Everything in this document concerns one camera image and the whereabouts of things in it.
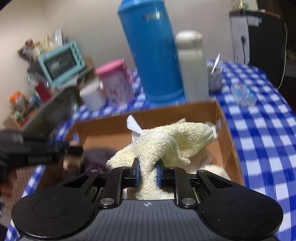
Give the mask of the person's left hand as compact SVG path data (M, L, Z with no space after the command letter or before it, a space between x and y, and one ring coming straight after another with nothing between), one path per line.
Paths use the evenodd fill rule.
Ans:
M10 170L8 173L8 177L6 180L1 182L1 199L3 200L8 200L12 197L13 189L14 189L14 184L17 181L17 173L15 169Z

